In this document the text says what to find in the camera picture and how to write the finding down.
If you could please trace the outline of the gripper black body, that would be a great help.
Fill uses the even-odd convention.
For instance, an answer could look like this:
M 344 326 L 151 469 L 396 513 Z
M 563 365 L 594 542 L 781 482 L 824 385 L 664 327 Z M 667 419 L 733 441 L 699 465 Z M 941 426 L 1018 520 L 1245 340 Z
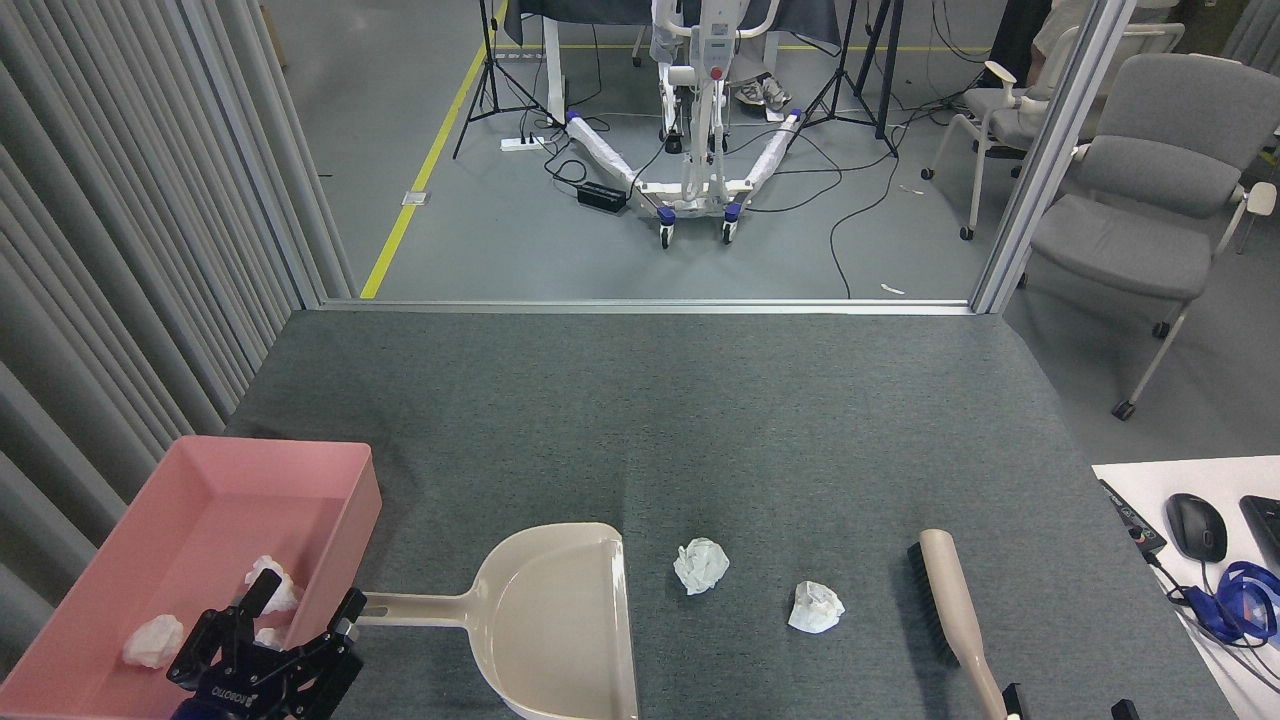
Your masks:
M 174 719 L 326 719 L 321 671 L 300 651 L 256 650 L 232 666 L 178 659 L 172 680 L 193 694 Z

